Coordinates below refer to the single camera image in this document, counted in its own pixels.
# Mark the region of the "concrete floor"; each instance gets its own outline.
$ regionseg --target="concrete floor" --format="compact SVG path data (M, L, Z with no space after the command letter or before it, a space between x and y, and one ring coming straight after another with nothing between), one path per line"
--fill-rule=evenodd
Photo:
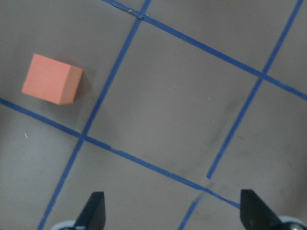
M306 222L306 1L119 2L0 1L0 229L93 191L106 230L243 229L242 188ZM33 53L84 70L73 104L21 93Z

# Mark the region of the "cube top face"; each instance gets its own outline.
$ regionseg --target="cube top face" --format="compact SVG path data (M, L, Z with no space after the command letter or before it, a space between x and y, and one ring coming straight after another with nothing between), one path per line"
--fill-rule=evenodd
M22 92L55 104L72 103L81 74L80 68L34 54Z

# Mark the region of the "cube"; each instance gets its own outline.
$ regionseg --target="cube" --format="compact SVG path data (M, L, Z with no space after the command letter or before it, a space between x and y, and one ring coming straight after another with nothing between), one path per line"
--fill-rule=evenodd
M33 54L22 92L55 104L73 103L83 70Z

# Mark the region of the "cube side face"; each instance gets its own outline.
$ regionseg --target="cube side face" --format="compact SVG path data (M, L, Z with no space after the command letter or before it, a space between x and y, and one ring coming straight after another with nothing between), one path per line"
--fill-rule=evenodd
M71 66L34 54L22 92L60 104Z
M65 83L60 104L73 103L83 70L81 68L72 66Z

